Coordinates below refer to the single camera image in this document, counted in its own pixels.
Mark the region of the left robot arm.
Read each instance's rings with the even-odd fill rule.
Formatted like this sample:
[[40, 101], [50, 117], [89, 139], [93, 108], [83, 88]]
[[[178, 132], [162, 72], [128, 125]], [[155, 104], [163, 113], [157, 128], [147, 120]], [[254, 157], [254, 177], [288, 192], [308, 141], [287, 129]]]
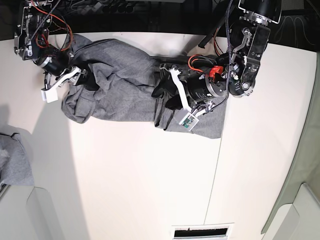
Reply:
[[215, 28], [198, 47], [204, 48], [212, 40], [217, 51], [216, 37], [225, 26], [227, 50], [208, 56], [194, 54], [184, 66], [179, 66], [180, 59], [162, 61], [160, 82], [151, 96], [158, 99], [168, 94], [167, 109], [206, 114], [223, 105], [230, 95], [243, 97], [253, 92], [271, 33], [268, 24], [280, 22], [282, 1], [225, 0], [214, 13]]

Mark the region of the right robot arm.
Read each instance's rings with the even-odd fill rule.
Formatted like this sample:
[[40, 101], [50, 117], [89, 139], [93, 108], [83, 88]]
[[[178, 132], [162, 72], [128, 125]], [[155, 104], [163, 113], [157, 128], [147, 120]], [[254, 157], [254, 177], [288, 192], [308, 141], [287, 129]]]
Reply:
[[[43, 91], [61, 87], [65, 83], [84, 86], [88, 91], [97, 91], [94, 74], [86, 63], [73, 63], [75, 54], [72, 44], [75, 38], [65, 18], [55, 13], [58, 0], [24, 0], [20, 4], [20, 17], [14, 32], [14, 52], [24, 61], [32, 61], [44, 71]], [[66, 32], [61, 47], [49, 42], [50, 26], [62, 22], [58, 30]]]

